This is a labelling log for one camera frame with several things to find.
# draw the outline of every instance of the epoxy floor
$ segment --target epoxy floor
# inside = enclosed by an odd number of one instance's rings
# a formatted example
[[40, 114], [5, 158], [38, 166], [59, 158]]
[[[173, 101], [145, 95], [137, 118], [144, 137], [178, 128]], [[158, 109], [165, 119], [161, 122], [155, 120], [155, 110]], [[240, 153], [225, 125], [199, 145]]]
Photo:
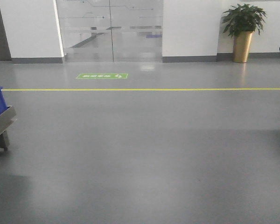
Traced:
[[[78, 80], [80, 73], [128, 73]], [[280, 59], [0, 62], [4, 88], [280, 87]], [[0, 224], [280, 224], [280, 91], [4, 92]]]

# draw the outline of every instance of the floor marking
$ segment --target floor marking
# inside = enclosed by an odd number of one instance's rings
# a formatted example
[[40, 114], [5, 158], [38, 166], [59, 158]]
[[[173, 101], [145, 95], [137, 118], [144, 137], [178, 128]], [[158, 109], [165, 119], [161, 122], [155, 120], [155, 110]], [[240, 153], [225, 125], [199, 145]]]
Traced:
[[280, 88], [209, 88], [209, 89], [3, 89], [2, 91], [280, 91]]

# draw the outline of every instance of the glass door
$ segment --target glass door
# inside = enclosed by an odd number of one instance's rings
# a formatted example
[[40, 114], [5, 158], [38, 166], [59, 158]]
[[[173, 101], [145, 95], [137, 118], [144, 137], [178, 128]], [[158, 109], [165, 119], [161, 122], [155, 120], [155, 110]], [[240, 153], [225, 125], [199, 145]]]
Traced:
[[56, 0], [68, 62], [112, 62], [109, 0]]
[[110, 0], [116, 62], [161, 61], [163, 0]]
[[56, 0], [69, 62], [162, 60], [163, 0]]

